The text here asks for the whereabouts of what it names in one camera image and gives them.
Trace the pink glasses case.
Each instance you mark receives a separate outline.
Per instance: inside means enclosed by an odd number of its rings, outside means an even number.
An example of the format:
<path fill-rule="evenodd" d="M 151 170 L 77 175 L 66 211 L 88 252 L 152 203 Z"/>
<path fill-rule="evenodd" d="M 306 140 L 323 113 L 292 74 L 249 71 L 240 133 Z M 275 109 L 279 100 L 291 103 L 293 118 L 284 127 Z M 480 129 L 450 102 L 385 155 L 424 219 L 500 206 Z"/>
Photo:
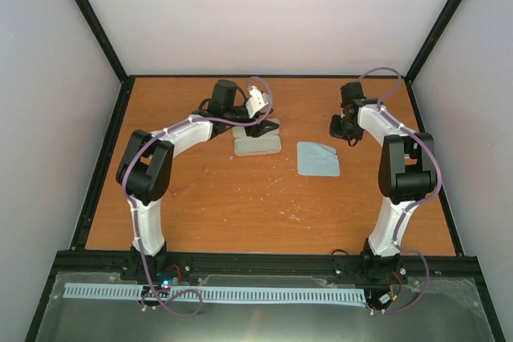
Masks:
<path fill-rule="evenodd" d="M 270 119 L 280 124 L 279 119 Z M 258 138 L 249 138 L 244 127 L 234 127 L 232 136 L 234 138 L 233 150 L 235 156 L 268 155 L 279 153 L 282 149 L 280 128 Z"/>

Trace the light blue cleaning cloth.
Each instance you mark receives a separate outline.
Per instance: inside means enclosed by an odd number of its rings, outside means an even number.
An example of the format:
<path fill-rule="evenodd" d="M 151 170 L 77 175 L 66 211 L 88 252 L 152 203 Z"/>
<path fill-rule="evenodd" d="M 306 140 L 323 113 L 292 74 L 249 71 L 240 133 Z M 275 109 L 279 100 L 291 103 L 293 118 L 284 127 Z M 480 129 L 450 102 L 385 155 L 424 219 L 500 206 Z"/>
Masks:
<path fill-rule="evenodd" d="M 297 173 L 302 176 L 338 177 L 341 174 L 337 151 L 322 143 L 297 143 Z"/>

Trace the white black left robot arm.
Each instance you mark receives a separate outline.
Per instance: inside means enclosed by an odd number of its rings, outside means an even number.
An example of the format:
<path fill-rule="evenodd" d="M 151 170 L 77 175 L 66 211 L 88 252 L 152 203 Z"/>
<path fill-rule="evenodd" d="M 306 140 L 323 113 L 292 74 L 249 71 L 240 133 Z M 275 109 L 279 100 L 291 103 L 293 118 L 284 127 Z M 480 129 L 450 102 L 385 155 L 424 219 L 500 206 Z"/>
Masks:
<path fill-rule="evenodd" d="M 136 130 L 131 134 L 116 172 L 116 182 L 131 210 L 133 248 L 143 256 L 138 269 L 150 280 L 161 278 L 167 260 L 159 255 L 166 241 L 161 227 L 161 200 L 171 180 L 177 155 L 205 143 L 234 127 L 259 138 L 278 127 L 268 120 L 273 94 L 268 83 L 253 76 L 243 91 L 235 82 L 220 79 L 212 95 L 185 119 L 159 131 Z"/>

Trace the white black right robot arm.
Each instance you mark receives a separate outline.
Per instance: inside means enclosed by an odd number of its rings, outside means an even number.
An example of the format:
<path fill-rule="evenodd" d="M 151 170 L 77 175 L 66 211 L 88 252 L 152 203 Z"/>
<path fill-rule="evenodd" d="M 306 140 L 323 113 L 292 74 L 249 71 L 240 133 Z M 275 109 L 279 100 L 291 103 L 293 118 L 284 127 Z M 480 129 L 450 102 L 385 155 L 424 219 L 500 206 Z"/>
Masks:
<path fill-rule="evenodd" d="M 432 135 L 410 130 L 377 99 L 365 97 L 360 82 L 348 82 L 341 87 L 341 114 L 332 116 L 329 134 L 354 147 L 365 133 L 381 146 L 382 206 L 360 253 L 361 277 L 374 283 L 398 271 L 410 218 L 423 199 L 438 192 L 438 175 Z"/>

